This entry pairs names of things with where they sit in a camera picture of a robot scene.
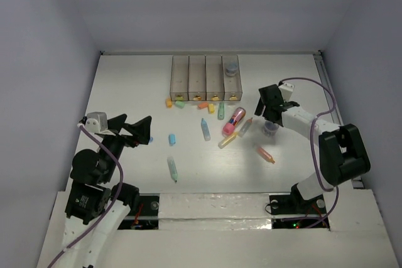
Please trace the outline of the small clear jar blue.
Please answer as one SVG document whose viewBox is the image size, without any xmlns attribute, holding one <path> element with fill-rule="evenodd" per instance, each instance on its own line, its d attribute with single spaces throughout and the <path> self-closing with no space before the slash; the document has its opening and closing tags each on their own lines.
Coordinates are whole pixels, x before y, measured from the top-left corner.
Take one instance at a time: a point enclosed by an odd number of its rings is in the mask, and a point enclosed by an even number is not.
<svg viewBox="0 0 402 268">
<path fill-rule="evenodd" d="M 276 135 L 279 128 L 280 126 L 278 124 L 271 121 L 266 121 L 262 128 L 262 132 L 264 133 L 265 136 L 273 137 Z"/>
</svg>

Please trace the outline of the grey orange-tip highlighter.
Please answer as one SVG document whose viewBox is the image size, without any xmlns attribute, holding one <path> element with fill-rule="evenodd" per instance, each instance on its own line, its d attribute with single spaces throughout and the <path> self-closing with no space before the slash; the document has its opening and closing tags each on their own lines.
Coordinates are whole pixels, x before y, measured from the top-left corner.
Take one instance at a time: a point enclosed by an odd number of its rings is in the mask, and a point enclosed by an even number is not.
<svg viewBox="0 0 402 268">
<path fill-rule="evenodd" d="M 249 128 L 251 127 L 253 123 L 253 118 L 249 118 L 241 127 L 238 136 L 243 137 L 245 135 L 245 133 L 249 130 Z"/>
</svg>

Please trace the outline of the blue pen cap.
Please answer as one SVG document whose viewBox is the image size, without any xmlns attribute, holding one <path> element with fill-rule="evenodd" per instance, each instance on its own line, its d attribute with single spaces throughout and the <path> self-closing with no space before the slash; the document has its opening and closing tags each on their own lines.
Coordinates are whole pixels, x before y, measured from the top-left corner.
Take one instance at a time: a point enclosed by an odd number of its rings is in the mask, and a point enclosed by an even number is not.
<svg viewBox="0 0 402 268">
<path fill-rule="evenodd" d="M 174 134 L 170 134 L 168 136 L 168 142 L 170 146 L 174 146 L 176 144 L 176 137 Z"/>
</svg>

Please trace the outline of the green highlighter pen top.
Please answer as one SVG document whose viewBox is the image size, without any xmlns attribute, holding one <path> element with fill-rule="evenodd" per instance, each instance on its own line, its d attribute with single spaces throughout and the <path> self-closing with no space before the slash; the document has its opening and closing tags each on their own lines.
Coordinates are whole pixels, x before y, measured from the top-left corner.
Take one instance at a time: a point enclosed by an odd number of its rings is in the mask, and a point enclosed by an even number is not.
<svg viewBox="0 0 402 268">
<path fill-rule="evenodd" d="M 224 120 L 224 117 L 225 117 L 225 103 L 220 102 L 218 107 L 217 118 L 218 120 L 222 121 Z"/>
</svg>

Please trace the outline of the blue highlighter pen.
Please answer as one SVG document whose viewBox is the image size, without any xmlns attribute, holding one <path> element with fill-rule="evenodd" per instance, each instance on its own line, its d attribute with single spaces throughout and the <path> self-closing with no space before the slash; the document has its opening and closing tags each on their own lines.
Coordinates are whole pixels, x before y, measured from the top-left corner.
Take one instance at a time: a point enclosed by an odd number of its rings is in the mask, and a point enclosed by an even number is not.
<svg viewBox="0 0 402 268">
<path fill-rule="evenodd" d="M 204 136 L 204 140 L 210 141 L 211 136 L 210 136 L 210 132 L 209 132 L 209 127 L 208 127 L 207 121 L 204 118 L 202 118 L 200 125 L 201 125 L 202 133 Z"/>
</svg>

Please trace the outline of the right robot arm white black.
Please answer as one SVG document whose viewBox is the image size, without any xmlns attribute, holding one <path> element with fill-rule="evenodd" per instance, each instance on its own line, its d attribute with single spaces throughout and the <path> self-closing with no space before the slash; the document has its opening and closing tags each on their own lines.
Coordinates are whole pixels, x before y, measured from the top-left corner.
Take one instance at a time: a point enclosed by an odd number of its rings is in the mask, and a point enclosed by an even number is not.
<svg viewBox="0 0 402 268">
<path fill-rule="evenodd" d="M 371 164 L 355 125 L 341 126 L 307 112 L 285 99 L 285 85 L 260 88 L 255 114 L 308 139 L 315 171 L 294 184 L 289 194 L 271 196 L 267 207 L 272 215 L 304 215 L 325 192 L 367 173 Z"/>
</svg>

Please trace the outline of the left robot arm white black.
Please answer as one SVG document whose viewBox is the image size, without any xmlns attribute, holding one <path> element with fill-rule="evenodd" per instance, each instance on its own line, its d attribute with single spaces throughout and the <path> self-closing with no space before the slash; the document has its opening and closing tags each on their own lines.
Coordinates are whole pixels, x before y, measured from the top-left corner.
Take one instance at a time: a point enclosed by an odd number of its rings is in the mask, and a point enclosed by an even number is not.
<svg viewBox="0 0 402 268">
<path fill-rule="evenodd" d="M 152 118 L 134 124 L 126 119 L 91 112 L 77 124 L 98 148 L 83 149 L 72 159 L 62 249 L 49 267 L 99 267 L 121 222 L 138 210 L 139 189 L 124 182 L 119 158 L 126 147 L 148 145 Z"/>
</svg>

